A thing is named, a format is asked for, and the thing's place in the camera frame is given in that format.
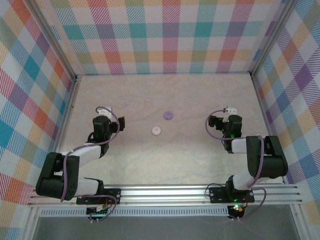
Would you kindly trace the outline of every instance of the plaid wallpaper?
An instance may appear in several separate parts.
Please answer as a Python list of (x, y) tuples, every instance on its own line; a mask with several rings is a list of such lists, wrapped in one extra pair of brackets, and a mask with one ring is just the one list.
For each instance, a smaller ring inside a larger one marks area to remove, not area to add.
[(95, 75), (247, 72), (281, 0), (37, 2), (75, 71)]
[(0, 239), (15, 240), (71, 80), (23, 0), (0, 0)]
[(255, 52), (255, 55), (253, 57), (253, 61), (251, 62), (250, 64), (250, 67), (248, 69), (248, 72), (252, 72), (252, 70), (254, 69), (256, 63), (257, 63), (257, 60), (260, 56), (260, 53), (262, 51), (262, 49), (264, 49), (266, 43), (267, 43), (267, 40), (269, 39), (270, 35), (272, 34), (273, 30), (275, 29), (276, 27), (276, 23), (282, 13), (282, 11), (284, 10), (284, 7), (286, 5), (286, 3), (288, 2), (288, 0), (281, 0), (281, 3), (279, 5), (279, 7), (277, 8), (273, 18), (272, 18), (272, 21), (268, 27), (268, 29), (266, 30), (265, 34), (264, 34), (264, 37), (262, 39), (262, 42), (260, 43), (259, 45), (259, 48), (258, 50)]
[(320, 236), (320, 0), (299, 1), (254, 81)]

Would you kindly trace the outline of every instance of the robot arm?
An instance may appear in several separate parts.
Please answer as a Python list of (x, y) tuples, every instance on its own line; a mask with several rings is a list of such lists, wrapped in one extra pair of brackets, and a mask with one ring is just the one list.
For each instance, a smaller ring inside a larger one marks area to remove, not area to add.
[(246, 154), (247, 168), (241, 173), (230, 176), (225, 186), (209, 188), (211, 203), (252, 203), (255, 201), (251, 189), (254, 185), (288, 173), (288, 163), (278, 137), (266, 136), (263, 140), (261, 136), (242, 137), (242, 117), (235, 115), (237, 112), (233, 109), (233, 107), (224, 108), (223, 110), (228, 113), (225, 117), (211, 115), (208, 124), (222, 131), (222, 143), (228, 153)]
[[(79, 168), (92, 160), (103, 157), (109, 149), (109, 144), (101, 144), (109, 140), (117, 132), (118, 124), (111, 121), (112, 116), (104, 109), (98, 109), (98, 116), (93, 119), (93, 132), (88, 136), (86, 145), (67, 157), (67, 192), (65, 200), (83, 195), (99, 195), (103, 191), (102, 180), (79, 177)], [(118, 118), (119, 129), (125, 128), (125, 118)], [(63, 170), (64, 158), (67, 152), (50, 152), (44, 161), (35, 191), (40, 196), (61, 199), (64, 189)]]
[[(231, 142), (233, 153), (244, 153), (247, 156), (247, 169), (232, 177), (236, 190), (248, 190), (248, 186), (257, 176), (260, 157), (261, 141), (257, 136), (247, 136)], [(288, 173), (288, 163), (277, 136), (264, 138), (264, 156), (261, 174), (255, 184), (265, 180), (283, 177)]]

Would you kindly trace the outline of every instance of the aluminum rail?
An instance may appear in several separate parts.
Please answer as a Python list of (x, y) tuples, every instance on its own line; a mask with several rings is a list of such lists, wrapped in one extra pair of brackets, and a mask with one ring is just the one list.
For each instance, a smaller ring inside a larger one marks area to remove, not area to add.
[(277, 20), (271, 35), (268, 37), (267, 42), (265, 43), (264, 47), (261, 50), (261, 53), (255, 63), (251, 71), (251, 76), (255, 78), (265, 63), (271, 49), (273, 48), (275, 42), (278, 40), (283, 28), (285, 27), (289, 17), (291, 16), (292, 12), (294, 11), (296, 5), (298, 4), (299, 0), (287, 0), (285, 6), (280, 14), (279, 19)]
[(41, 28), (42, 33), (48, 40), (50, 46), (52, 47), (53, 51), (55, 52), (57, 58), (60, 60), (63, 68), (67, 72), (68, 76), (72, 79), (74, 82), (76, 80), (76, 73), (71, 66), (71, 63), (69, 62), (67, 56), (65, 55), (63, 49), (61, 48), (58, 40), (55, 37), (55, 34), (53, 33), (50, 25), (46, 21), (45, 16), (43, 15), (41, 9), (39, 8), (38, 4), (35, 0), (24, 0), (24, 3), (30, 10), (32, 16), (38, 23), (39, 27)]
[[(119, 206), (128, 207), (197, 207), (197, 206), (227, 206), (230, 203), (210, 203), (205, 195), (207, 185), (105, 185), (105, 188), (120, 188), (121, 200)], [(296, 205), (302, 204), (302, 195), (295, 184), (259, 184), (265, 188), (267, 195), (265, 205)], [(254, 190), (255, 202), (261, 203), (264, 192)], [(30, 198), (29, 207), (86, 207), (77, 205), (77, 198), (60, 202), (59, 199), (39, 196), (35, 192)]]

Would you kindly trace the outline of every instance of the wire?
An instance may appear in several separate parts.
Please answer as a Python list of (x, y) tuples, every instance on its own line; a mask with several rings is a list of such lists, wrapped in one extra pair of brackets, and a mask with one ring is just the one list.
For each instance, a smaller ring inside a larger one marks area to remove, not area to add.
[(91, 140), (91, 137), (92, 137), (92, 135), (94, 134), (94, 132), (91, 132), (90, 134), (89, 134), (89, 136), (88, 136), (88, 138), (87, 138), (87, 142), (89, 142), (90, 140)]
[(106, 204), (106, 208), (107, 208), (107, 209), (111, 208), (112, 205), (113, 205), (112, 200), (111, 200), (110, 206), (108, 206), (108, 199), (106, 200), (106, 203), (105, 203), (105, 204)]
[(68, 176), (67, 176), (67, 159), (69, 157), (69, 155), (73, 154), (74, 152), (80, 150), (80, 149), (83, 149), (83, 148), (86, 148), (86, 147), (94, 147), (94, 146), (101, 146), (101, 145), (104, 145), (104, 144), (108, 144), (110, 143), (113, 139), (116, 138), (116, 136), (118, 135), (119, 131), (120, 131), (120, 122), (118, 120), (118, 117), (114, 114), (113, 111), (109, 110), (108, 108), (104, 107), (104, 106), (97, 106), (95, 108), (95, 112), (96, 113), (99, 113), (98, 112), (98, 109), (104, 109), (106, 111), (108, 111), (109, 113), (112, 114), (112, 116), (115, 118), (115, 121), (117, 123), (117, 130), (116, 130), (116, 133), (113, 137), (111, 137), (109, 140), (107, 141), (103, 141), (103, 142), (99, 142), (99, 143), (94, 143), (94, 144), (90, 144), (90, 145), (82, 145), (82, 146), (78, 146), (76, 148), (74, 148), (73, 150), (69, 151), (65, 156), (64, 156), (64, 159), (63, 159), (63, 192), (62, 192), (62, 196), (61, 196), (61, 203), (65, 200), (65, 197), (66, 197), (66, 194), (67, 194), (67, 188), (68, 188)]
[(112, 214), (117, 206), (117, 199), (114, 196), (111, 195), (83, 195), (83, 198), (111, 198), (114, 200), (114, 206), (111, 209), (110, 212), (108, 212), (104, 217), (100, 218), (100, 219), (92, 219), (92, 213), (89, 215), (89, 219), (91, 221), (91, 223), (99, 223), (102, 222), (103, 220), (105, 220), (110, 214)]
[(259, 204), (259, 206), (258, 206), (256, 209), (254, 209), (254, 210), (253, 210), (252, 212), (250, 212), (249, 214), (243, 216), (242, 219), (243, 219), (243, 218), (247, 218), (247, 217), (251, 216), (252, 214), (254, 214), (256, 211), (258, 211), (258, 210), (262, 207), (262, 205), (265, 203), (265, 201), (266, 201), (266, 197), (267, 197), (267, 191), (266, 191), (266, 189), (264, 189), (263, 187), (255, 187), (253, 190), (263, 190), (263, 191), (264, 191), (263, 199), (262, 199), (261, 203)]
[(209, 195), (209, 194), (207, 194), (207, 190), (208, 190), (209, 186), (210, 186), (210, 185), (212, 185), (212, 184), (218, 185), (218, 186), (220, 186), (220, 187), (222, 187), (222, 188), (224, 187), (224, 186), (222, 186), (222, 185), (221, 185), (221, 184), (219, 184), (219, 183), (215, 183), (215, 182), (210, 183), (208, 186), (206, 186), (206, 189), (204, 190), (204, 195), (206, 195), (206, 196), (210, 197), (210, 195)]
[(247, 196), (245, 196), (245, 208), (247, 208), (247, 207), (248, 207), (248, 202), (249, 202), (248, 197), (247, 197)]
[(256, 182), (258, 181), (258, 179), (260, 178), (260, 175), (261, 175), (261, 172), (262, 172), (262, 167), (264, 165), (265, 141), (264, 141), (264, 138), (261, 135), (258, 135), (258, 138), (260, 138), (260, 141), (261, 141), (260, 164), (259, 164), (258, 172), (256, 173), (253, 182), (248, 185), (249, 189), (252, 186), (254, 186), (256, 184)]

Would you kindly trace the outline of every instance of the purple cable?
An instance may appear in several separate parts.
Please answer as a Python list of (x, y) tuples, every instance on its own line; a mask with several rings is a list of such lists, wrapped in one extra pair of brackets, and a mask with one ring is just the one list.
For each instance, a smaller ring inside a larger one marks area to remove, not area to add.
[(258, 181), (258, 179), (260, 178), (260, 174), (261, 174), (261, 171), (262, 171), (262, 167), (263, 167), (263, 165), (264, 165), (265, 142), (264, 142), (264, 138), (263, 138), (261, 135), (258, 135), (258, 138), (260, 138), (260, 141), (261, 141), (260, 164), (259, 164), (258, 172), (256, 173), (256, 176), (255, 176), (253, 182), (248, 185), (248, 188), (249, 188), (249, 189), (250, 189), (253, 185), (255, 185), (256, 182)]
[(76, 148), (74, 148), (73, 150), (69, 151), (65, 156), (64, 156), (64, 159), (63, 159), (63, 181), (64, 181), (64, 184), (63, 184), (63, 192), (62, 192), (62, 196), (61, 196), (61, 200), (60, 202), (62, 203), (64, 200), (65, 200), (65, 197), (66, 197), (66, 194), (67, 194), (67, 186), (68, 186), (68, 177), (67, 177), (67, 158), (70, 154), (73, 154), (75, 151), (77, 150), (80, 150), (80, 149), (83, 149), (83, 148), (86, 148), (86, 147), (93, 147), (93, 146), (100, 146), (100, 145), (103, 145), (103, 144), (108, 144), (110, 143), (113, 139), (116, 138), (116, 136), (118, 135), (119, 131), (120, 131), (120, 122), (118, 120), (118, 117), (114, 114), (113, 111), (109, 110), (108, 108), (104, 107), (104, 106), (97, 106), (95, 108), (95, 112), (96, 113), (99, 113), (98, 112), (98, 109), (104, 109), (104, 110), (107, 110), (109, 113), (112, 114), (112, 116), (115, 118), (115, 121), (116, 121), (116, 124), (117, 124), (117, 130), (116, 130), (116, 133), (113, 137), (111, 137), (109, 140), (107, 141), (104, 141), (104, 142), (99, 142), (99, 143), (95, 143), (95, 144), (90, 144), (90, 145), (82, 145), (82, 146), (77, 146)]
[(89, 215), (89, 219), (91, 220), (92, 223), (100, 223), (103, 220), (105, 220), (110, 214), (112, 214), (117, 206), (117, 199), (114, 196), (111, 195), (83, 195), (82, 197), (84, 198), (111, 198), (114, 200), (114, 205), (113, 208), (110, 212), (108, 212), (104, 217), (97, 219), (97, 220), (93, 220), (92, 219), (92, 213)]

